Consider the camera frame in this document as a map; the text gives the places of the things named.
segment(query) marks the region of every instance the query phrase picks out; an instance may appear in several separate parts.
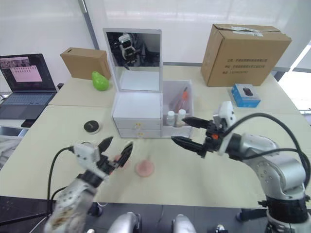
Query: laptop screen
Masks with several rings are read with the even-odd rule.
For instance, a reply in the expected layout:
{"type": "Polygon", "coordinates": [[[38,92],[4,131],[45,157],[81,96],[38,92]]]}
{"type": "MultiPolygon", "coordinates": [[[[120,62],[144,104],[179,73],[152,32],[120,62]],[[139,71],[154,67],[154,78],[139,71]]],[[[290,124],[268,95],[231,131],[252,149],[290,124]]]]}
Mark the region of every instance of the laptop screen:
{"type": "Polygon", "coordinates": [[[13,92],[56,91],[42,54],[0,56],[0,69],[13,92]]]}

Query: clear plastic organizer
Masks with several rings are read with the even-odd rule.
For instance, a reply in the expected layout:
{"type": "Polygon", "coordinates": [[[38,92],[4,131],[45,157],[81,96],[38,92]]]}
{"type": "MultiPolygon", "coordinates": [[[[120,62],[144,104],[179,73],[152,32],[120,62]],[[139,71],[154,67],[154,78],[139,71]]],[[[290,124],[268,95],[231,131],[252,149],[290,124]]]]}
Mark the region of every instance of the clear plastic organizer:
{"type": "Polygon", "coordinates": [[[190,137],[192,127],[185,125],[182,127],[168,126],[166,123],[167,112],[172,110],[175,112],[175,121],[178,112],[174,109],[176,103],[181,99],[183,91],[187,88],[188,101],[185,105],[186,117],[193,116],[193,98],[192,83],[188,80],[163,81],[163,97],[162,97],[162,134],[161,137],[184,136],[190,137]]]}

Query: laptop keyboard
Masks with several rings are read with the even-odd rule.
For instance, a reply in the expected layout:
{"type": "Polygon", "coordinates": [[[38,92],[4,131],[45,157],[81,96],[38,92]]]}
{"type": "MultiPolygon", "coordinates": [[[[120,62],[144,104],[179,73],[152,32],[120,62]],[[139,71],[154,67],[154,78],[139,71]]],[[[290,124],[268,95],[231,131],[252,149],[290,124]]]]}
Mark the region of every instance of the laptop keyboard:
{"type": "Polygon", "coordinates": [[[52,94],[12,94],[2,105],[45,105],[52,94]]]}

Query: laptop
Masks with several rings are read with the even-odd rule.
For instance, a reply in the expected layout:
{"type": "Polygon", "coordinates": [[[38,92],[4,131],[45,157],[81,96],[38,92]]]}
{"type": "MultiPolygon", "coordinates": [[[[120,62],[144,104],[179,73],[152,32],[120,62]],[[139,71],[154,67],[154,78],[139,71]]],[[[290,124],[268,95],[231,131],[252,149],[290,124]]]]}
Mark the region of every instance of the laptop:
{"type": "Polygon", "coordinates": [[[42,54],[0,56],[12,94],[0,104],[0,119],[37,119],[56,94],[42,54]]]}

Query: mirror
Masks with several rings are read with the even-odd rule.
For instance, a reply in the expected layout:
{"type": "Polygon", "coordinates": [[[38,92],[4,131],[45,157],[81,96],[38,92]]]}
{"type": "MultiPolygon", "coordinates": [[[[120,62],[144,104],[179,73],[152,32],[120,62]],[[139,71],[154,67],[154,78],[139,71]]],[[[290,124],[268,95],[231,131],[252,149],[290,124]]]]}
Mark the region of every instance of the mirror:
{"type": "Polygon", "coordinates": [[[120,90],[160,91],[161,31],[104,29],[120,90]]]}

